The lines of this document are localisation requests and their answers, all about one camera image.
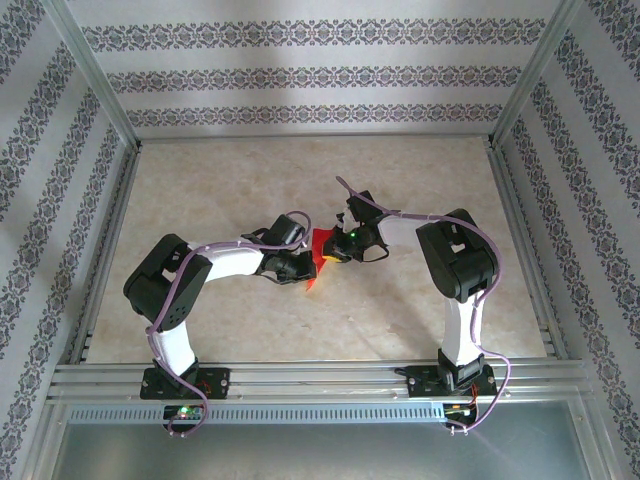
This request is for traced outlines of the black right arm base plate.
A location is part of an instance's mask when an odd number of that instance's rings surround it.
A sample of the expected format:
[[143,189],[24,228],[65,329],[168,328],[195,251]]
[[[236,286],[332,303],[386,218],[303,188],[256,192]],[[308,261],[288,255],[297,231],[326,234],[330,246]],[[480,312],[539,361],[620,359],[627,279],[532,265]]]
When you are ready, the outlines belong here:
[[395,373],[405,378],[410,398],[470,397],[472,386],[477,388],[477,393],[481,396],[496,395],[498,390],[494,371],[489,365],[485,365],[473,380],[465,381],[453,391],[448,390],[440,380],[436,365],[410,365],[396,368]]

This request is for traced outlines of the grey metal panel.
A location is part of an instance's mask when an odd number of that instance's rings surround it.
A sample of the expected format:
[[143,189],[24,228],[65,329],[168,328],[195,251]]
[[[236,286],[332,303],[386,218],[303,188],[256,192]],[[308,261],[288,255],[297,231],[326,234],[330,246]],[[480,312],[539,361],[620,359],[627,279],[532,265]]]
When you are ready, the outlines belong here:
[[54,480],[590,480],[575,440],[541,429],[449,436],[429,424],[72,425]]

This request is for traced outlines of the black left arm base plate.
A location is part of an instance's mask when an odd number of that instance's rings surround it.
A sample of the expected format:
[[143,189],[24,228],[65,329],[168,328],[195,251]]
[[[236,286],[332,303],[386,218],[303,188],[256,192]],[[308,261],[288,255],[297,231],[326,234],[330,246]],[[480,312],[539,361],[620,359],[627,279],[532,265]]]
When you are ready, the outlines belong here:
[[[192,366],[181,378],[201,391],[208,399],[224,400],[230,385],[227,368]],[[199,399],[192,389],[182,385],[159,366],[144,371],[139,396],[143,400]]]

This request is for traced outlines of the aluminium right frame post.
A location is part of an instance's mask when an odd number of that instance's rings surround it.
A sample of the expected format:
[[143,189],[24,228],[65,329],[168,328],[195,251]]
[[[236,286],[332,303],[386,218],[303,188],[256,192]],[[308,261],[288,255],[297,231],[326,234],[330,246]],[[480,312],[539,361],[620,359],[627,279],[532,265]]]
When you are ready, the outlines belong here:
[[489,142],[493,148],[500,145],[510,132],[512,125],[524,108],[530,92],[538,82],[583,2],[584,0],[560,0],[489,136]]

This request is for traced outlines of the aluminium left side rail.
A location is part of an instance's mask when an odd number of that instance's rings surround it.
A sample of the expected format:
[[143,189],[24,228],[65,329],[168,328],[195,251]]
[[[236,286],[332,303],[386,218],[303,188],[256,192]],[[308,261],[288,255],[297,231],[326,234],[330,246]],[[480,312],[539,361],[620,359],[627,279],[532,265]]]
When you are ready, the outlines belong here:
[[87,340],[93,335],[102,298],[108,282],[117,241],[135,179],[142,145],[125,150],[108,208],[103,217],[99,239],[89,271],[84,300],[78,320],[70,332],[62,364],[79,364],[85,355]]

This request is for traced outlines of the aluminium frame post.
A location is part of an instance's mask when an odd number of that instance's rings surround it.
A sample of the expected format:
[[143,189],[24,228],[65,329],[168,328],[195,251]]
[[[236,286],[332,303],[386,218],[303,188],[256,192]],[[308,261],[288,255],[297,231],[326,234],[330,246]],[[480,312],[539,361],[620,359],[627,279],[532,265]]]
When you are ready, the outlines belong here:
[[500,145],[510,132],[512,125],[524,108],[530,92],[538,82],[583,2],[584,0],[560,0],[489,136],[489,142],[493,148]]
[[67,1],[40,0],[40,2],[73,55],[88,85],[105,109],[110,122],[125,143],[133,147],[135,151],[138,151],[141,141],[136,135],[125,110],[118,101],[116,93],[97,61],[82,29],[68,7]]

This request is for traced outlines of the aluminium rear rail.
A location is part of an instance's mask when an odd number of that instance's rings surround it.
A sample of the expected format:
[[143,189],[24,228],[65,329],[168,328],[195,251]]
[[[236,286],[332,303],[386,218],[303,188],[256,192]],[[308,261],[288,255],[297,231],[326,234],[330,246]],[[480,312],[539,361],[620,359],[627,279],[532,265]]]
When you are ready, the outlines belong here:
[[258,141],[302,141],[302,140],[336,140],[336,139],[361,139],[361,138],[420,138],[434,140],[463,140],[463,139],[480,139],[485,145],[492,145],[493,136],[490,134],[480,133],[454,133],[454,134],[427,134],[427,133],[320,133],[320,134],[292,134],[292,135],[227,135],[227,136],[196,136],[196,137],[159,137],[141,139],[141,146],[146,145],[164,145],[179,143],[207,143],[207,142],[258,142]]

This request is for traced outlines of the left controller board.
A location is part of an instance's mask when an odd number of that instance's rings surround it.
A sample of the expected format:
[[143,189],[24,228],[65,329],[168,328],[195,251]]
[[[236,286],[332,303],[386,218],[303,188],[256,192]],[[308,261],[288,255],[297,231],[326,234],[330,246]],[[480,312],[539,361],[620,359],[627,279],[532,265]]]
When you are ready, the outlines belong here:
[[168,405],[164,407],[163,419],[165,421],[199,421],[203,417],[202,405]]

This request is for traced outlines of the controller board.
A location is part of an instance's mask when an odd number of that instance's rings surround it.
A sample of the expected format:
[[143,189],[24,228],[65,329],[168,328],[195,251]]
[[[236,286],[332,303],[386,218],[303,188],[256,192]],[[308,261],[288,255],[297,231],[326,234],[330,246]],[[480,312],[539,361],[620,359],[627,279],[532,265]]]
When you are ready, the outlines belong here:
[[202,405],[168,405],[164,407],[163,419],[165,421],[199,421],[203,417]]
[[444,404],[443,407],[447,418],[451,418],[459,422],[473,422],[477,417],[477,405],[474,403]]

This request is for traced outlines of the aluminium mounting rail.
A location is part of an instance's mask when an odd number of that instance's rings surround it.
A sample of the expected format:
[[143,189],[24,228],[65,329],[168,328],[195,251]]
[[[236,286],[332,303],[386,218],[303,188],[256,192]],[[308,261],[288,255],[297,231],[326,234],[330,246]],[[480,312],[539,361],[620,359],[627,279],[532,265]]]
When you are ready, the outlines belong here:
[[[229,403],[401,402],[406,380],[400,361],[231,362]],[[49,403],[133,403],[140,400],[145,364],[62,365],[46,393]],[[503,400],[555,400],[592,388],[581,361],[525,358],[513,361]]]

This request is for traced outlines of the right controller board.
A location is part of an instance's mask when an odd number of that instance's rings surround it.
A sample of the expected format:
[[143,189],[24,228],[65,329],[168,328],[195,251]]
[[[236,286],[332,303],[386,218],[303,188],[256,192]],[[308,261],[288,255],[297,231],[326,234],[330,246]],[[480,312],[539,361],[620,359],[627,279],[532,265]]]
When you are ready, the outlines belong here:
[[473,422],[477,417],[477,405],[474,403],[444,404],[443,407],[447,418],[451,418],[459,422]]

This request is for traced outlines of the aluminium left frame post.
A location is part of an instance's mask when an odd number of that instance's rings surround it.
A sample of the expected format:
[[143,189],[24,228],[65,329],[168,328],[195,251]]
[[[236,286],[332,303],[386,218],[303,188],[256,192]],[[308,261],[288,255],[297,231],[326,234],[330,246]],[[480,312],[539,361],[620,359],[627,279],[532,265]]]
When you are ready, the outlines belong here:
[[125,143],[133,147],[135,151],[138,151],[141,141],[136,135],[125,110],[118,101],[116,93],[97,61],[82,29],[68,7],[67,1],[40,0],[40,2],[73,55],[88,85],[105,109],[110,122]]

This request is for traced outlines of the aluminium right side rail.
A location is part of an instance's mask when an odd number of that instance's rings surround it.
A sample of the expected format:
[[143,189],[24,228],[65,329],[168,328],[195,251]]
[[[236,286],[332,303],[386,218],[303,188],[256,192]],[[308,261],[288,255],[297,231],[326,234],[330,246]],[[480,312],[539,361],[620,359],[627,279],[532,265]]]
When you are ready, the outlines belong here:
[[527,228],[526,215],[521,208],[504,155],[491,140],[491,136],[484,137],[483,145],[506,215],[546,355],[556,360],[569,360],[570,355],[566,350],[557,321],[552,295],[547,288],[542,269],[537,261],[535,245]]

